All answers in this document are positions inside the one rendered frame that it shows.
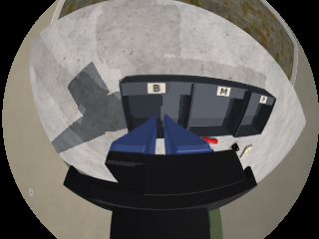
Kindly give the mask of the cream domino tile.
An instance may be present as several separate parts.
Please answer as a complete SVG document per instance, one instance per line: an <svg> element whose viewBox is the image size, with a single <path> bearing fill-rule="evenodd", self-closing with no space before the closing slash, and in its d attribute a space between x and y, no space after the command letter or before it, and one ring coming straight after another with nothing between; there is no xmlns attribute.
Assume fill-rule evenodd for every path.
<svg viewBox="0 0 319 239"><path fill-rule="evenodd" d="M244 151L243 151L243 153L241 154L240 158L245 157L245 156L250 152L251 148L252 148L252 144L246 146L245 149L244 149Z"/></svg>

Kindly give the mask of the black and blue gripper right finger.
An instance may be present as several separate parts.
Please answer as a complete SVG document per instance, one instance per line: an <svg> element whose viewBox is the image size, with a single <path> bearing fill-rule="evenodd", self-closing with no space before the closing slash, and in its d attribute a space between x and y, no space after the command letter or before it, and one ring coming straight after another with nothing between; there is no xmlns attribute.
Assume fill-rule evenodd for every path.
<svg viewBox="0 0 319 239"><path fill-rule="evenodd" d="M165 154L211 152L209 143L164 115Z"/></svg>

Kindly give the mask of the black die with white pips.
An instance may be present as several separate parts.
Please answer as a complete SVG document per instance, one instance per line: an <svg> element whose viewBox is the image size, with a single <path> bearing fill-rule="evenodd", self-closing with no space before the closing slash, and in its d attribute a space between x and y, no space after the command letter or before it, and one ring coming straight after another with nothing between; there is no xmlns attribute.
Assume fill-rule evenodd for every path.
<svg viewBox="0 0 319 239"><path fill-rule="evenodd" d="M235 143L235 144L232 146L232 149L235 149L235 151L239 151L239 147L238 147L237 143Z"/></svg>

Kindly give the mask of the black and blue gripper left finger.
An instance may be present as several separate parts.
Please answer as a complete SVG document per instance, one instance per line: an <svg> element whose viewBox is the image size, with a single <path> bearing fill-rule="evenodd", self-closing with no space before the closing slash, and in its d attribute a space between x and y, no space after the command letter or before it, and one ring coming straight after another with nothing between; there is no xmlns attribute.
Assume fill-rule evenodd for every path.
<svg viewBox="0 0 319 239"><path fill-rule="evenodd" d="M109 151L142 152L156 154L157 115L112 142ZM150 150L151 147L151 150Z"/></svg>

